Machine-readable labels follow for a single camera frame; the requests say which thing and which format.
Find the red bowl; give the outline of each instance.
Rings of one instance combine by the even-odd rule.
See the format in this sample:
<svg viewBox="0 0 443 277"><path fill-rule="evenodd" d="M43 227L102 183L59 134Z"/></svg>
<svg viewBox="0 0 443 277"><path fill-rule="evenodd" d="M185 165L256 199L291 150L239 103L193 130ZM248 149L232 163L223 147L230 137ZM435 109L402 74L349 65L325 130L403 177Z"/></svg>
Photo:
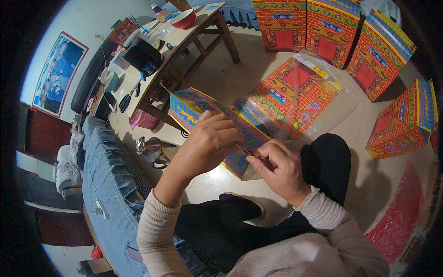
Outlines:
<svg viewBox="0 0 443 277"><path fill-rule="evenodd" d="M195 21L195 11L193 9L185 10L171 20L171 25L186 30L192 26Z"/></svg>

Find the paper box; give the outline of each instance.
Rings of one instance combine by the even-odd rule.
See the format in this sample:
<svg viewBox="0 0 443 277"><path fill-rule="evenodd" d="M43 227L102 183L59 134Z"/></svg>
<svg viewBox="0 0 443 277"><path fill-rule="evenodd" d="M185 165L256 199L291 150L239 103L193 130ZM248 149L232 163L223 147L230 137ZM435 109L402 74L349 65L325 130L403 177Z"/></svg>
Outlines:
<svg viewBox="0 0 443 277"><path fill-rule="evenodd" d="M438 121L432 80L414 84L378 114L366 150L374 159L397 156L429 142Z"/></svg>
<svg viewBox="0 0 443 277"><path fill-rule="evenodd" d="M284 120L291 118L286 140L296 140L341 91L342 86L328 78L326 72L295 54L247 97L236 100L231 109L271 138L276 138Z"/></svg>
<svg viewBox="0 0 443 277"><path fill-rule="evenodd" d="M200 115L208 109L226 113L230 119L234 120L237 128L245 138L245 148L248 151L259 148L269 140L269 137L260 130L251 126L219 101L201 91L189 88L170 93L169 97L169 114L189 133L197 124ZM249 166L245 155L231 153L222 164L242 181L257 179L256 173Z"/></svg>
<svg viewBox="0 0 443 277"><path fill-rule="evenodd" d="M135 31L137 26L128 18L125 18L109 35L109 39L123 46L125 40Z"/></svg>
<svg viewBox="0 0 443 277"><path fill-rule="evenodd" d="M355 0L307 0L306 49L343 69L360 20Z"/></svg>
<svg viewBox="0 0 443 277"><path fill-rule="evenodd" d="M415 49L390 18L372 10L363 23L346 71L374 102L398 76Z"/></svg>
<svg viewBox="0 0 443 277"><path fill-rule="evenodd" d="M304 0L253 0L266 51L298 52L306 42Z"/></svg>

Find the beige sweater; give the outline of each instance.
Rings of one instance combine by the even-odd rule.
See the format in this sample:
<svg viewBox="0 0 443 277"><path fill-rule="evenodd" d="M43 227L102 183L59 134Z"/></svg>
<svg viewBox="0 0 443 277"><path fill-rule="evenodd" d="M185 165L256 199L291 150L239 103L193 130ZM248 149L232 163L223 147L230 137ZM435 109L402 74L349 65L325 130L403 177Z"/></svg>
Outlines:
<svg viewBox="0 0 443 277"><path fill-rule="evenodd" d="M192 276L172 243L181 204L163 205L152 193L137 242L149 275ZM228 276L388 276L389 265L355 219L312 187L299 208L319 233L302 234L245 254Z"/></svg>

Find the pink basket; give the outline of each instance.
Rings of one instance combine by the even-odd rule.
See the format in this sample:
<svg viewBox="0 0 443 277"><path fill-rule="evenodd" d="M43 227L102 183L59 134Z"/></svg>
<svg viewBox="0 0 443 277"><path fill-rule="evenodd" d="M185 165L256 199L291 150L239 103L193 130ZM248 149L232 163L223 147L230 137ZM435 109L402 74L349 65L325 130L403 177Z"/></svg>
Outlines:
<svg viewBox="0 0 443 277"><path fill-rule="evenodd" d="M129 119L129 126L131 126L132 130L134 130L137 126L152 130L157 126L158 123L159 120L157 118L140 109L136 109L134 114L132 114Z"/></svg>

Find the blue bedspread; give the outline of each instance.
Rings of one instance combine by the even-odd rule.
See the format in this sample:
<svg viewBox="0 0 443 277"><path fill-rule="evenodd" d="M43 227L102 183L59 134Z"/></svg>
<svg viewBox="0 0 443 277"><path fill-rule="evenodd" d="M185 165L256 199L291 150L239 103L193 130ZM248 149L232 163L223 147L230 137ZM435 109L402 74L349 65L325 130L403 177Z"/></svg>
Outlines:
<svg viewBox="0 0 443 277"><path fill-rule="evenodd" d="M120 198L134 191L136 184L126 170L115 135L110 130L95 127L87 143L84 145L83 199L97 238L121 277L142 277L147 272L146 266L132 259L127 250L128 246L138 249L137 217L141 211ZM137 199L133 192L126 198L132 202ZM105 205L109 219L92 212L97 207L96 199L101 199Z"/></svg>
<svg viewBox="0 0 443 277"><path fill-rule="evenodd" d="M188 0L191 7L200 5L207 5L222 2L220 0ZM221 8L221 12L226 21L245 23L248 27L254 27L260 30L257 15L255 13L254 4L251 0L225 0L227 4ZM170 12L177 11L177 8L171 4L166 3L163 8Z"/></svg>

